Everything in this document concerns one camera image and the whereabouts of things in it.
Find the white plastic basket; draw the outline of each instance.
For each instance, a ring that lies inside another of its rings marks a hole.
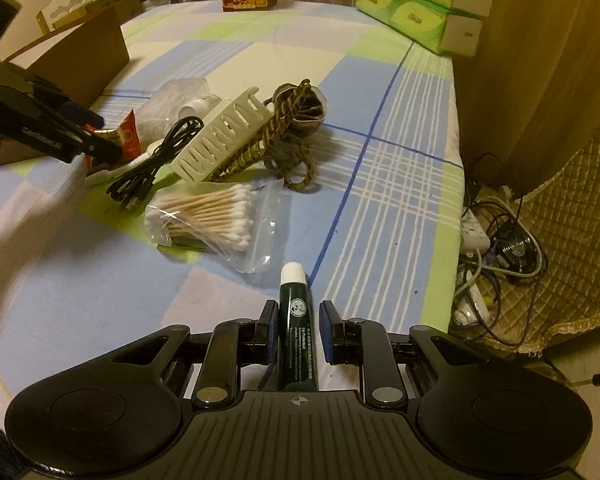
[[[254,97],[258,90],[252,86],[227,106],[211,110],[204,128],[171,163],[173,171],[198,184],[243,147],[273,115]]]

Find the power strip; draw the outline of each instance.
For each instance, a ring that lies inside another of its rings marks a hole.
[[[470,270],[466,272],[466,278],[470,280],[473,277],[473,274]],[[458,272],[458,276],[456,277],[456,285],[460,286],[464,283],[464,273]],[[466,294],[462,294],[459,298],[456,298],[456,308],[453,313],[454,321],[456,325],[473,325],[478,323],[478,318],[475,315],[474,310],[469,304],[471,301],[475,309],[480,314],[480,317],[485,323],[488,323],[491,320],[491,316],[489,311],[487,310],[487,306],[484,303],[484,298],[480,293],[480,289],[478,288],[477,283],[474,283],[469,287],[469,298]]]
[[[482,225],[470,209],[464,215],[464,218],[462,218],[460,235],[461,253],[473,254],[475,251],[480,251],[480,254],[484,254],[491,246],[491,240],[489,240],[487,233],[484,232]]]

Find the floor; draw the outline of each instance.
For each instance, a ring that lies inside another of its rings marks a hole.
[[[590,380],[600,373],[600,329],[549,348],[545,357],[571,382]],[[593,434],[577,468],[586,480],[600,478],[600,386],[586,384],[574,388],[589,406]]]

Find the panda logo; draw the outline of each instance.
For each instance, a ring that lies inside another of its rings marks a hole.
[[[289,310],[293,316],[302,317],[306,314],[306,304],[299,299],[292,300]]]

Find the green tube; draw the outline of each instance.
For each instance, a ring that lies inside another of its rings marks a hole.
[[[290,262],[280,273],[278,390],[317,392],[311,299],[302,265]]]

